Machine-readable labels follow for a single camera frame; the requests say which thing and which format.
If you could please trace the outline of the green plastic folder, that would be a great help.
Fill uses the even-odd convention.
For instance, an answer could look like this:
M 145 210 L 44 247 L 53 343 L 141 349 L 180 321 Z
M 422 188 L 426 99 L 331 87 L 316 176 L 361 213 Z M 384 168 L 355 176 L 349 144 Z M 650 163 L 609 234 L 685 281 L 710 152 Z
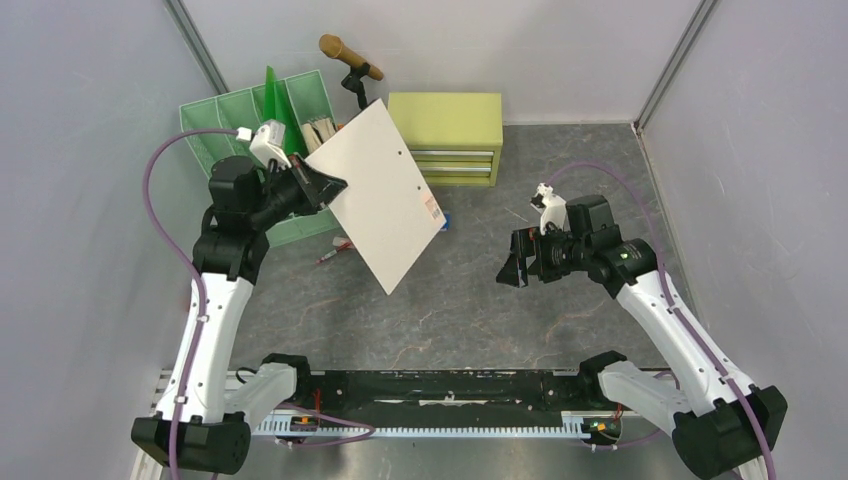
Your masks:
M 266 67 L 264 120 L 276 120 L 285 126 L 283 149 L 287 154 L 299 152 L 299 131 L 291 110 L 289 97 L 282 80 L 277 78 L 271 66 Z

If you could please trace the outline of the yellow-green drawer chest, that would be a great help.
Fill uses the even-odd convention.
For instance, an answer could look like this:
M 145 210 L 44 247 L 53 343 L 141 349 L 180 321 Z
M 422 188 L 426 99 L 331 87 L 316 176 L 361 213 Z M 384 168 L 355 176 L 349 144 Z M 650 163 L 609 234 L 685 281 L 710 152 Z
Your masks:
M 504 143 L 501 94 L 392 92 L 388 111 L 429 184 L 496 184 Z

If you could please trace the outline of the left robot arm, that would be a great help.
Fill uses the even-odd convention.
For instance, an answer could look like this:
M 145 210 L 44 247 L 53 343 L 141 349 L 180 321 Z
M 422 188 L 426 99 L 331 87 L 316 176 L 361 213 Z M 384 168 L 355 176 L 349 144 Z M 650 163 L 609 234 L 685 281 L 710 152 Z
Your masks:
M 237 473 L 251 436 L 281 403 L 306 405 L 314 394 L 309 364 L 270 354 L 237 390 L 228 368 L 246 304 L 268 252 L 267 231 L 292 214 L 321 212 L 347 187 L 297 155 L 266 167 L 230 156 L 211 170 L 212 203 L 186 262 L 192 293 L 180 349 L 166 389 L 149 417 L 135 419 L 132 441 L 178 478 L 183 470 Z

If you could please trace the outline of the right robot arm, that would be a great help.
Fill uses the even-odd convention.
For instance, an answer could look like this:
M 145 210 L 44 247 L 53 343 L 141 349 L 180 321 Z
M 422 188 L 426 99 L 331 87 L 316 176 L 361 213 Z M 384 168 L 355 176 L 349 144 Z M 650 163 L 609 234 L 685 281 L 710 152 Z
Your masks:
M 609 351 L 584 361 L 577 392 L 591 408 L 620 404 L 666 434 L 685 466 L 701 479 L 736 472 L 773 479 L 772 451 L 788 410 L 774 386 L 760 387 L 696 320 L 642 239 L 626 240 L 600 195 L 565 200 L 546 185 L 531 198 L 536 226 L 516 230 L 496 280 L 524 287 L 583 272 L 602 286 L 647 333 L 675 385 Z

